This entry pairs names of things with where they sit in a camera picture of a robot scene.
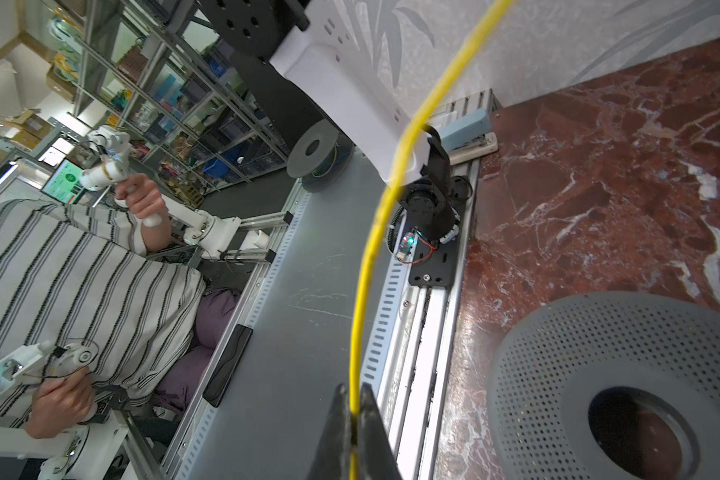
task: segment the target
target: computer monitor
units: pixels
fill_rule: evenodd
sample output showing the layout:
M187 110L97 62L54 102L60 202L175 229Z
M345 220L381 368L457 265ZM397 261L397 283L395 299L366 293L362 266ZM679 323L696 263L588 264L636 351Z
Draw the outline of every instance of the computer monitor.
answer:
M73 204L85 192L79 183L82 172L82 168L64 159L40 191L63 204Z

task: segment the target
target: striped shirt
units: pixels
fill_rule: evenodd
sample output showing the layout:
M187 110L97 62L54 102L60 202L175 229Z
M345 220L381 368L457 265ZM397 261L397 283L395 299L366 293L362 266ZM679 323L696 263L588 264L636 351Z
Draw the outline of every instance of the striped shirt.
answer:
M36 200L0 204L0 359L20 345L93 340L94 386L144 404L189 347L197 270L144 258L132 214ZM35 386L0 397L0 426L29 418Z

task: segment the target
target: yellow cable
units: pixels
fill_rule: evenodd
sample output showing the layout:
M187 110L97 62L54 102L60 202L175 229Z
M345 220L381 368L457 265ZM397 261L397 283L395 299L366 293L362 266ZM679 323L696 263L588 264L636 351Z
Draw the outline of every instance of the yellow cable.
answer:
M363 251L360 264L360 278L358 289L355 294L355 313L352 322L352 341L349 353L349 409L354 416L360 411L360 349L362 347L362 330L365 322L365 308L368 303L368 286L371 283L373 264L376 260L376 252L382 242L382 237L387 229L387 222L395 202L400 196L400 184L402 183L408 159L416 137L422 132L424 123L432 116L432 111L438 106L443 96L451 89L451 85L467 66L472 57L480 51L483 41L491 33L501 18L509 9L513 0L496 0L490 6L488 12L482 17L480 23L475 26L472 33L461 45L461 49L451 60L451 64L443 72L442 77L429 93L427 99L416 111L411 123L406 127L403 136L398 144L394 155L392 167L392 181L384 190L384 195L378 204L376 214L373 218L373 226L368 234L368 240ZM350 468L350 478L356 478L356 462Z

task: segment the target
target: person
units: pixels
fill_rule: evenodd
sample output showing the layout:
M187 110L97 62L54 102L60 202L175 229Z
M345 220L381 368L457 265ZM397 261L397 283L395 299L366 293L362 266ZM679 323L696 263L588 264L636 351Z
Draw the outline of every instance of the person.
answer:
M239 293L207 290L183 265L147 260L170 244L155 182L133 174L115 195L128 212L11 200L0 204L0 359L20 345L91 340L84 370L0 396L0 426L52 438L81 421L94 389L122 386L132 406L188 407ZM148 227L141 219L163 217Z

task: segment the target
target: leaf pattern wallpaper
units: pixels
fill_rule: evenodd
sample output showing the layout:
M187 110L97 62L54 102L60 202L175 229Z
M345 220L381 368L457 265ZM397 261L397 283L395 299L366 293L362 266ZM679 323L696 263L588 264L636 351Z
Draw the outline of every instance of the leaf pattern wallpaper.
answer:
M362 56L412 114L491 0L334 0ZM503 105L720 37L720 0L517 0L447 101Z

